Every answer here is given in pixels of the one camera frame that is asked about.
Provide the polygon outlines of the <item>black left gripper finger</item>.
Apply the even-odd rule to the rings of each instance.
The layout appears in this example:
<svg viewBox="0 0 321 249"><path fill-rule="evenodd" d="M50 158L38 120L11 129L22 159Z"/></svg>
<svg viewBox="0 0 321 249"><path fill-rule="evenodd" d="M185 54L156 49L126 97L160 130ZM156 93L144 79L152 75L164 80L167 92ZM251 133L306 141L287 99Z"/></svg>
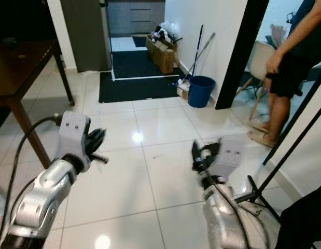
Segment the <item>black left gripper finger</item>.
<svg viewBox="0 0 321 249"><path fill-rule="evenodd" d="M96 128L87 134L87 147L100 147L106 137L106 130Z"/></svg>

